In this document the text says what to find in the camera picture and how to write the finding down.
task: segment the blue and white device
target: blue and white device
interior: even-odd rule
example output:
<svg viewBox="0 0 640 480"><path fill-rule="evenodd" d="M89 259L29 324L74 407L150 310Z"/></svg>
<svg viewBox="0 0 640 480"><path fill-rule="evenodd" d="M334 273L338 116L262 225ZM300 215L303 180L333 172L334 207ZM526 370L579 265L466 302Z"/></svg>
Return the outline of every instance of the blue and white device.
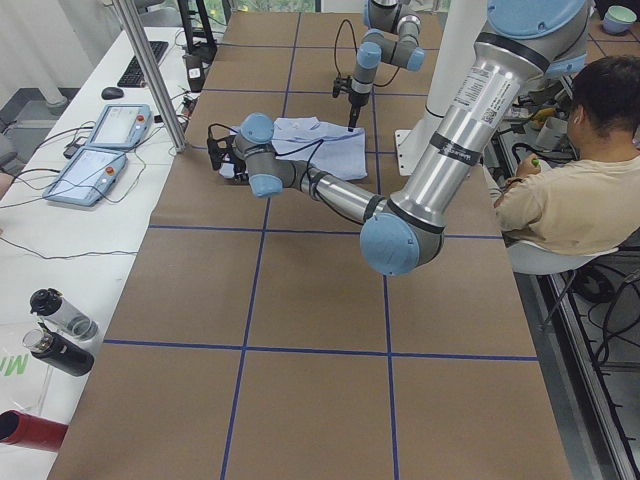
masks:
<svg viewBox="0 0 640 480"><path fill-rule="evenodd" d="M149 105L107 105L89 134L86 145L131 150L140 143L151 121Z"/></svg>
<svg viewBox="0 0 640 480"><path fill-rule="evenodd" d="M124 152L86 145L80 147L42 198L90 207L106 195L126 163Z"/></svg>

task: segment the white cloth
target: white cloth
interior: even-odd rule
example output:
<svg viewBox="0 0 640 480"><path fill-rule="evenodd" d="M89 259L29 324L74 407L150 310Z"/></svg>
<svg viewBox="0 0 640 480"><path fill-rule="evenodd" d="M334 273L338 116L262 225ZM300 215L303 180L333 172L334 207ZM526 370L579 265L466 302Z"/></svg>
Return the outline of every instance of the white cloth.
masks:
<svg viewBox="0 0 640 480"><path fill-rule="evenodd" d="M363 128L347 127L321 122L311 118L278 118L274 122L273 146L278 153L287 153L323 139L312 165L342 180L356 180L367 176L367 163L364 153L365 134ZM278 157L283 160L307 161L315 145L293 155ZM233 166L224 164L220 174L233 178Z"/></svg>

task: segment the beige t-shirt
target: beige t-shirt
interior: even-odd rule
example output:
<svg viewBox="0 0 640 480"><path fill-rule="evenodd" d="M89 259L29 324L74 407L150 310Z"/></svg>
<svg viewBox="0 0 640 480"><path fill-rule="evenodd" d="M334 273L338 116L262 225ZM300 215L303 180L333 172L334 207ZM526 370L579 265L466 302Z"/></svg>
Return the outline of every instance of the beige t-shirt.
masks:
<svg viewBox="0 0 640 480"><path fill-rule="evenodd" d="M640 227L640 156L580 160L529 175L509 189L496 213L509 237L556 253L609 250Z"/></svg>

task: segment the black bottle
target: black bottle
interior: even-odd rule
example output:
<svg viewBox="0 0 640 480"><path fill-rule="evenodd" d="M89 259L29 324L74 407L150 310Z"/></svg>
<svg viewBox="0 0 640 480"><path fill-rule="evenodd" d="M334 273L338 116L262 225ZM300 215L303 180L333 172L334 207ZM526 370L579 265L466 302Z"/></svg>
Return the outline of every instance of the black bottle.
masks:
<svg viewBox="0 0 640 480"><path fill-rule="evenodd" d="M38 360L74 377L89 373L93 367L93 355L50 330L36 328L27 332L22 344Z"/></svg>

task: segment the black keyboard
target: black keyboard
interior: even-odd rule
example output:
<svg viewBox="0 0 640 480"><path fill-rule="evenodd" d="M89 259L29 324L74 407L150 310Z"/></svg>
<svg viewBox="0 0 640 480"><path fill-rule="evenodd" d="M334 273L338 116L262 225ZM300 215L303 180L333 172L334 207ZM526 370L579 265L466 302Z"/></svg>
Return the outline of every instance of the black keyboard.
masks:
<svg viewBox="0 0 640 480"><path fill-rule="evenodd" d="M149 42L151 45L151 50L153 51L153 55L156 57L156 62L160 63L160 59L164 52L169 48L169 42L161 42L158 40L152 40ZM142 74L142 69L140 68L140 64L138 63L138 59L134 56L127 69L118 80L119 87L142 87L144 84L144 75Z"/></svg>

